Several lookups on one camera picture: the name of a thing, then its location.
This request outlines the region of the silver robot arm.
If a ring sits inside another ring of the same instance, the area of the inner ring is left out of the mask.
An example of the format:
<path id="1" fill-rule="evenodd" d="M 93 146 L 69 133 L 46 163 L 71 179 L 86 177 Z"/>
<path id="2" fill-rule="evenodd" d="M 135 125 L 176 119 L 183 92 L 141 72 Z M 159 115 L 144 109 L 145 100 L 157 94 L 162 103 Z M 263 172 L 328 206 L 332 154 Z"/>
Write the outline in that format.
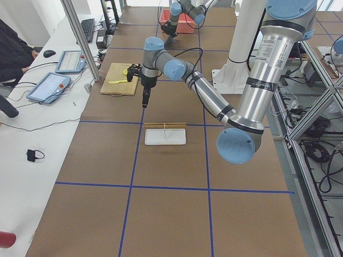
<path id="1" fill-rule="evenodd" d="M 204 3 L 195 6 L 191 1 L 176 1 L 169 8 L 169 18 L 167 21 L 160 24 L 163 32 L 171 38 L 177 36 L 177 26 L 181 15 L 187 15 L 197 25 L 196 29 L 200 29 L 206 19 L 208 10 L 213 7 L 218 1 L 205 1 Z"/>
<path id="2" fill-rule="evenodd" d="M 220 156 L 234 164 L 249 161 L 260 146 L 262 121 L 294 43 L 312 37 L 316 7 L 316 1 L 267 1 L 263 39 L 238 108 L 229 104 L 194 64 L 173 57 L 160 38 L 148 37 L 140 71 L 143 107 L 148 105 L 159 73 L 173 81 L 183 80 L 225 126 L 217 138 Z"/>

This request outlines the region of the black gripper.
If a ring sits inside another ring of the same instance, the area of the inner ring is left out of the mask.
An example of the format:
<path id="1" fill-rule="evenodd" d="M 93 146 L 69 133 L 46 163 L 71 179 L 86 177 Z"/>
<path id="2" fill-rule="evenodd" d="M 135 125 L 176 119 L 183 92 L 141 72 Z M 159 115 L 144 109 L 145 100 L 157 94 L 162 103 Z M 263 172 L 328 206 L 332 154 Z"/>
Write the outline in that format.
<path id="1" fill-rule="evenodd" d="M 142 107 L 147 108 L 151 89 L 156 86 L 156 77 L 141 76 L 141 85 L 143 86 Z"/>
<path id="2" fill-rule="evenodd" d="M 161 25 L 161 29 L 163 32 L 165 32 L 167 35 L 170 37 L 176 37 L 177 36 L 177 23 L 172 23 L 172 22 L 166 22 Z"/>

